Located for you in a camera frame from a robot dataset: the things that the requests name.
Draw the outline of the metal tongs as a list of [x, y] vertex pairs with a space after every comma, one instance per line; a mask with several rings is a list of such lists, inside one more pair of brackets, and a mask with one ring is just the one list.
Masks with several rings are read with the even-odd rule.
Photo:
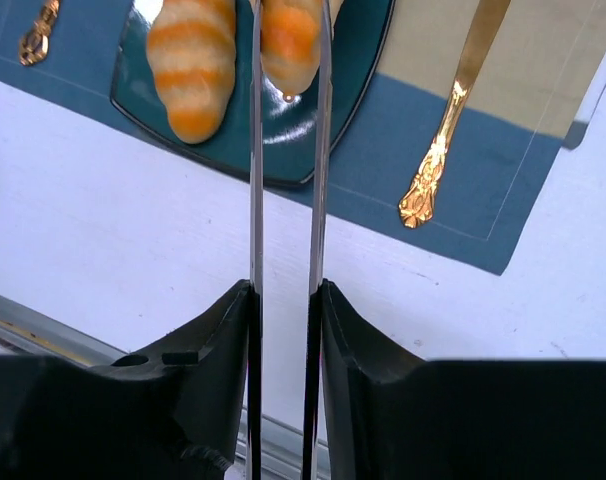
[[[259, 479], [262, 473], [262, 373], [263, 373], [263, 125], [262, 125], [262, 3], [255, 7], [252, 28], [250, 83], [250, 310], [247, 387], [246, 477]], [[318, 79], [314, 205], [309, 272], [307, 353], [303, 422], [302, 479], [317, 477], [319, 382], [321, 364], [320, 288], [323, 282], [323, 235], [329, 162], [329, 134], [332, 104], [331, 8], [322, 3], [320, 17], [320, 67]]]

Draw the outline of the striped orange bread roll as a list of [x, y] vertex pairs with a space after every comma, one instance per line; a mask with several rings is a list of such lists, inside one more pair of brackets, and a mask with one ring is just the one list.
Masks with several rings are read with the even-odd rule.
[[147, 34], [146, 56], [173, 133], [201, 143], [219, 129], [234, 90], [233, 1], [165, 1]]

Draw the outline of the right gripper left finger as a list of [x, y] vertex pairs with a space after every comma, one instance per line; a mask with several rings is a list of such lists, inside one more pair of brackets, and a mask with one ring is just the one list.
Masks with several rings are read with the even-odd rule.
[[233, 465], [247, 361], [241, 280], [114, 363], [0, 355], [0, 479], [221, 479]]

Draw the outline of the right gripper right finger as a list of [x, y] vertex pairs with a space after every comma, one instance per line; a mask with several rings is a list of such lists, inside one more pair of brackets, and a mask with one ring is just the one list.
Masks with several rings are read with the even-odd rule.
[[606, 479], [606, 361], [425, 361], [321, 288], [335, 479]]

